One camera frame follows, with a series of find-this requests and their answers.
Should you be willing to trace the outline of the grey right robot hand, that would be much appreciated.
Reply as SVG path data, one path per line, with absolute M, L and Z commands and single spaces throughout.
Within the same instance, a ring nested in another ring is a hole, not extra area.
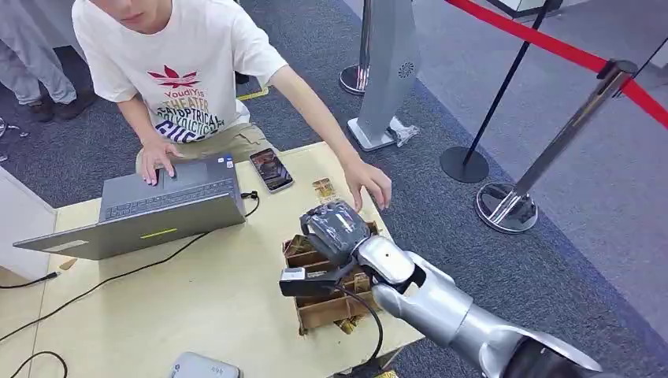
M 302 233 L 316 251 L 335 266 L 344 266 L 371 232 L 345 201 L 334 200 L 308 210 L 300 218 Z

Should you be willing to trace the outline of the person's right hand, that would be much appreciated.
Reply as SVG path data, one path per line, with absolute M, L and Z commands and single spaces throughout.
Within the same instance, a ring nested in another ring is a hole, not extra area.
M 183 155 L 176 146 L 164 139 L 146 139 L 142 141 L 140 170 L 143 180 L 152 186 L 158 183 L 158 170 L 163 168 L 168 177 L 176 176 L 171 157 L 181 158 Z

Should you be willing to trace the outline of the person's left hand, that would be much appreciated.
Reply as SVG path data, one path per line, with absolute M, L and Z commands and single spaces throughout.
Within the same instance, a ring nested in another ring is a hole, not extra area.
M 354 209 L 362 209 L 362 188 L 365 188 L 380 209 L 389 207 L 392 199 L 392 181 L 375 166 L 361 158 L 344 159 L 341 162 L 345 179 L 354 199 Z

